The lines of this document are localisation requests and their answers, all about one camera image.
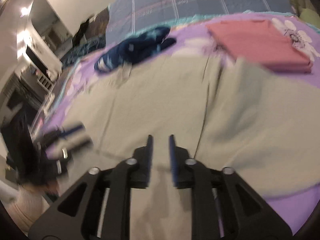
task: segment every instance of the blue gripper pad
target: blue gripper pad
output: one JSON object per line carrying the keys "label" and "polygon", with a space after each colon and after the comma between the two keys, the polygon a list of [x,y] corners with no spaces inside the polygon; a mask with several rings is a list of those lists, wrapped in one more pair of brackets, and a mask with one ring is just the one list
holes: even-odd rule
{"label": "blue gripper pad", "polygon": [[178,182],[178,163],[175,155],[176,142],[174,140],[174,135],[169,137],[169,153],[170,153],[170,166],[172,181],[175,187],[177,187]]}
{"label": "blue gripper pad", "polygon": [[73,134],[74,132],[77,132],[82,129],[85,129],[85,128],[84,128],[84,125],[82,123],[80,123],[79,125],[71,128],[71,129],[62,131],[60,137],[66,137],[66,136]]}
{"label": "blue gripper pad", "polygon": [[153,157],[153,137],[151,135],[148,136],[148,140],[147,140],[147,152],[148,152],[148,177],[147,177],[147,187],[149,186],[149,182],[150,182],[150,173],[151,173],[151,164],[152,164],[152,157]]}

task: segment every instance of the dark cloth pile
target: dark cloth pile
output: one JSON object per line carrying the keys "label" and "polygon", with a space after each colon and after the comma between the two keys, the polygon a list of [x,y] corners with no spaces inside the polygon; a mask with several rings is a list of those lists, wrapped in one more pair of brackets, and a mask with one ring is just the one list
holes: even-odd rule
{"label": "dark cloth pile", "polygon": [[86,44],[72,48],[62,59],[62,69],[65,69],[80,58],[97,49],[103,49],[106,46],[106,37],[98,36],[88,40]]}
{"label": "dark cloth pile", "polygon": [[168,27],[157,27],[136,38],[129,38],[104,54],[95,64],[94,69],[108,73],[126,63],[138,64],[160,53],[176,43],[174,38],[166,38],[170,33]]}
{"label": "dark cloth pile", "polygon": [[78,32],[76,33],[76,35],[73,37],[72,39],[72,46],[75,48],[76,46],[80,45],[80,41],[83,37],[83,35],[85,34],[85,32],[87,31],[88,27],[89,27],[89,20],[87,19],[84,23],[81,23],[80,28],[78,30]]}

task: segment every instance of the beige blanket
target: beige blanket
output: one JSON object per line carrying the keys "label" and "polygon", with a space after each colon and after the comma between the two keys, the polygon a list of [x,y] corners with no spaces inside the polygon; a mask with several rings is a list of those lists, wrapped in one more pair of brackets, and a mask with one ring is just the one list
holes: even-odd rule
{"label": "beige blanket", "polygon": [[190,190],[172,186],[168,137],[210,168],[233,166],[262,195],[320,181],[320,91],[238,60],[158,57],[119,69],[78,96],[65,124],[82,121],[94,148],[75,156],[62,191],[92,166],[114,167],[154,136],[150,186],[133,190],[132,239],[190,239]]}

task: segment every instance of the bed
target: bed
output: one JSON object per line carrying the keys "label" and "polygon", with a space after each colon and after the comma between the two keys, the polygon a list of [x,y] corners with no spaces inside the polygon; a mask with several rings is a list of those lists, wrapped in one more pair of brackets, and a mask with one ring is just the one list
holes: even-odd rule
{"label": "bed", "polygon": [[[224,19],[246,19],[248,17],[272,19],[284,22],[290,20],[298,30],[305,31],[313,39],[313,47],[320,51],[320,36],[316,29],[307,28],[295,18],[289,0],[117,0],[109,6],[110,20],[106,29],[106,48],[93,52],[68,70],[60,85],[55,87],[55,99],[48,107],[48,114],[38,113],[33,125],[33,134],[39,134],[62,125],[73,100],[100,76],[93,64],[112,46],[126,37],[140,33],[159,24],[172,26],[171,36],[177,38],[177,45],[165,54],[183,53],[185,49],[207,53],[202,45],[187,42],[195,38],[206,39],[207,33],[199,22]],[[287,74],[320,88],[320,59],[316,57],[312,75]],[[320,186],[305,189],[289,196],[267,198],[267,202],[289,224],[297,239],[316,235],[314,220],[319,218]]]}

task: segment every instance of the white flower print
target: white flower print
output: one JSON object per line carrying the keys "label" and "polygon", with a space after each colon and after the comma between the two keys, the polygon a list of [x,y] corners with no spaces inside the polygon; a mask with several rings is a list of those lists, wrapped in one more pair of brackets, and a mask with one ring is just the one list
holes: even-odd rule
{"label": "white flower print", "polygon": [[73,87],[73,85],[71,85],[69,90],[67,91],[67,96],[71,96],[73,94],[74,90],[75,90],[75,88]]}
{"label": "white flower print", "polygon": [[82,76],[82,73],[81,73],[81,72],[78,72],[78,73],[74,74],[73,79],[72,79],[72,83],[73,83],[74,85],[79,84],[80,81],[81,81],[81,76]]}
{"label": "white flower print", "polygon": [[184,41],[184,47],[173,52],[172,56],[202,56],[214,51],[215,41],[210,38],[191,38]]}
{"label": "white flower print", "polygon": [[272,23],[284,36],[290,37],[293,42],[292,45],[297,50],[306,54],[312,62],[315,61],[314,56],[320,57],[320,54],[310,44],[312,43],[312,39],[305,31],[297,31],[297,27],[292,21],[285,20],[284,23],[282,23],[279,19],[273,18]]}

